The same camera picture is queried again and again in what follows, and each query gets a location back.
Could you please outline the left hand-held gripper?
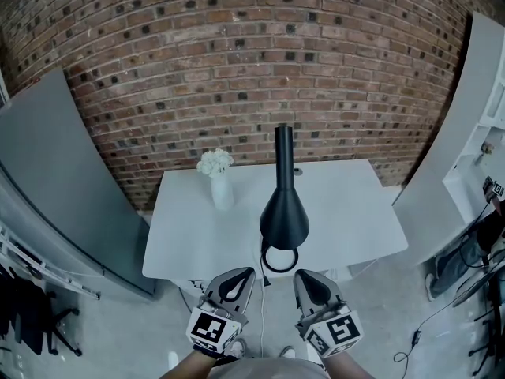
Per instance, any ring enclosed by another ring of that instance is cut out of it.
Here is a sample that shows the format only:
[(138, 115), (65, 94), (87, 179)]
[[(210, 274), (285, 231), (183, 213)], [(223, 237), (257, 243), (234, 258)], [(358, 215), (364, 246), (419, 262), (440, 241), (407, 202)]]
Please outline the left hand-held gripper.
[[(212, 358), (221, 358), (248, 323), (243, 314), (256, 280), (252, 267), (232, 269), (216, 276), (192, 309), (186, 336), (193, 348)], [(211, 298), (224, 298), (225, 305)]]

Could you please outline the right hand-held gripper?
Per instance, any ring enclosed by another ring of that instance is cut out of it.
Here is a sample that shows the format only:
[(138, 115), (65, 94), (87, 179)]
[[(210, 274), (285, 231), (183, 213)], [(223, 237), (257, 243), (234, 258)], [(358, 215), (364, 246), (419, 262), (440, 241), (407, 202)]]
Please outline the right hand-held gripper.
[(363, 338), (356, 310), (342, 301), (338, 285), (307, 269), (294, 274), (294, 292), (302, 316), (295, 328), (321, 358), (348, 351)]

